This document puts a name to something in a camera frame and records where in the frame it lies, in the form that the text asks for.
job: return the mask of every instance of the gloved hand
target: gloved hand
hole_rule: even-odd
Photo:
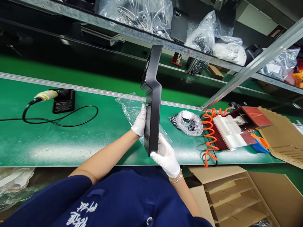
[[[174,149],[159,133],[158,153],[151,152],[152,159],[160,165],[170,178],[177,178],[180,173],[180,165],[176,159]]]
[[[145,104],[142,104],[141,111],[137,116],[134,125],[131,128],[134,131],[134,133],[136,133],[140,137],[144,135],[145,121],[146,121],[145,119],[146,119],[146,108],[145,108]]]

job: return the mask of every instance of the white plastic part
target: white plastic part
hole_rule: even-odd
[[[222,117],[219,115],[213,121],[229,149],[247,146],[247,143],[241,136],[243,132],[232,116]]]

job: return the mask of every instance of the black device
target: black device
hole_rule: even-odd
[[[144,148],[148,154],[158,150],[160,105],[162,86],[157,81],[157,71],[162,46],[153,45],[147,58],[141,89],[146,93],[146,124],[144,130]]]
[[[262,52],[263,52],[263,48],[261,48],[260,45],[257,45],[257,44],[252,44],[249,47],[247,47],[245,49],[245,53],[246,53],[246,57],[247,57],[245,66],[247,66],[249,63],[251,63]]]
[[[74,89],[50,89],[58,93],[54,98],[53,114],[66,113],[75,110]]]
[[[184,44],[186,42],[187,29],[188,15],[181,11],[178,6],[174,7],[170,37],[177,43]]]

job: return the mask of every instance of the metal shelf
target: metal shelf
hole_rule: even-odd
[[[245,67],[233,64],[231,62],[227,62],[224,60],[220,60],[214,56],[196,51],[194,49],[188,48],[186,46],[180,45],[178,43],[162,39],[158,36],[146,33],[144,31],[140,31],[138,29],[129,27],[127,25],[123,25],[118,22],[114,22],[110,19],[103,18],[97,14],[93,14],[87,11],[82,11],[80,9],[74,8],[70,5],[66,5],[62,2],[55,2],[51,0],[11,0],[16,3],[22,3],[27,6],[32,6],[34,8],[38,8],[41,10],[47,10],[56,14],[64,15],[66,17],[70,17],[82,22],[86,22],[113,32],[117,32],[147,43],[156,44],[156,45],[162,45],[165,49],[182,53],[184,55],[203,60],[206,62],[209,62],[211,64],[221,66],[230,70],[233,70],[235,72],[239,72],[242,69],[246,69]],[[292,86],[290,84],[284,83],[282,81],[278,81],[275,79],[272,79],[270,77],[261,75],[259,73],[254,73],[251,75],[252,78],[276,85],[278,87],[287,89],[289,91],[296,92],[298,94],[303,95],[303,89],[300,89],[298,87]]]

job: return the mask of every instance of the power cord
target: power cord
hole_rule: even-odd
[[[54,119],[54,120],[48,120],[48,119],[45,119],[45,118],[26,118],[26,113],[28,111],[28,109],[35,103],[38,103],[38,102],[42,102],[43,99],[42,98],[35,98],[34,100],[32,100],[24,109],[23,111],[23,114],[22,114],[22,118],[9,118],[9,119],[0,119],[0,121],[8,121],[8,120],[23,120],[24,122],[28,123],[28,124],[44,124],[44,123],[52,123],[54,125],[57,125],[57,126],[61,126],[61,127],[76,127],[76,126],[80,126],[80,125],[84,125],[86,124],[87,122],[93,120],[97,115],[98,115],[98,112],[99,112],[99,109],[98,107],[96,106],[93,106],[93,105],[87,105],[87,106],[82,106],[82,107],[79,107],[73,111],[71,111],[70,113],[68,113],[67,115],[63,116],[63,117],[60,117],[60,118],[57,118],[57,119]],[[81,123],[81,124],[77,124],[77,125],[62,125],[62,124],[59,124],[59,123],[56,123],[55,121],[58,121],[58,120],[62,120],[64,118],[66,118],[67,116],[71,115],[72,113],[80,110],[80,109],[83,109],[83,108],[86,108],[86,107],[95,107],[96,108],[96,113],[95,115],[90,118],[89,120]],[[30,122],[28,120],[44,120],[43,122]]]

